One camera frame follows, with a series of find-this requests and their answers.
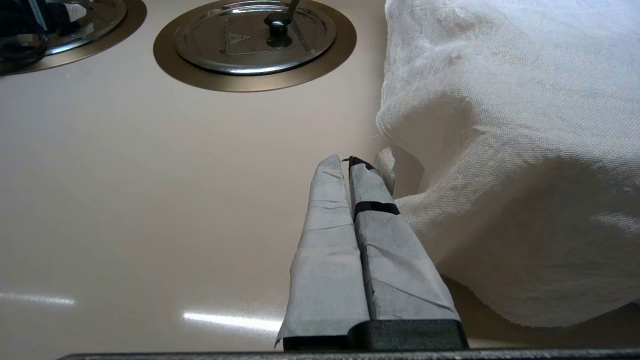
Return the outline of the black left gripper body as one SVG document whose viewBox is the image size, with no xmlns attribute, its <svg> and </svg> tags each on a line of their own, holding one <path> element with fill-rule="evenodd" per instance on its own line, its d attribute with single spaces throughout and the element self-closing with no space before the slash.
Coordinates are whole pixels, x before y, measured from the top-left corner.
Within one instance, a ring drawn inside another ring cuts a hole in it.
<svg viewBox="0 0 640 360">
<path fill-rule="evenodd" d="M 29 4 L 21 0 L 1 2 L 1 62 L 35 63 L 42 59 L 49 44 L 45 28 L 38 23 Z M 35 36 L 35 44 L 18 40 L 20 35 Z"/>
</svg>

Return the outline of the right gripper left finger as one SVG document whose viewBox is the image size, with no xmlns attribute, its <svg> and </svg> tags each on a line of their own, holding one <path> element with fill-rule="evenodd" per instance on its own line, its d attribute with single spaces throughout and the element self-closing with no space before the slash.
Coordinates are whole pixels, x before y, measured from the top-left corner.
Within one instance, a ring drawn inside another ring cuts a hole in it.
<svg viewBox="0 0 640 360">
<path fill-rule="evenodd" d="M 337 155 L 323 159 L 315 169 L 289 273 L 288 303 L 276 343 L 286 351 L 350 349 L 350 330 L 370 321 L 370 312 Z"/>
</svg>

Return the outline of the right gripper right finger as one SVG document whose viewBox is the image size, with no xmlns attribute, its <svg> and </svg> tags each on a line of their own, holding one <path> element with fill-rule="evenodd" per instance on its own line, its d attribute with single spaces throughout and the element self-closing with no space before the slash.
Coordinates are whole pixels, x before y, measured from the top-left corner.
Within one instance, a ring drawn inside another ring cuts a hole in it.
<svg viewBox="0 0 640 360">
<path fill-rule="evenodd" d="M 369 319 L 349 330 L 366 351 L 468 349 L 450 290 L 372 164 L 351 156 L 349 187 Z"/>
</svg>

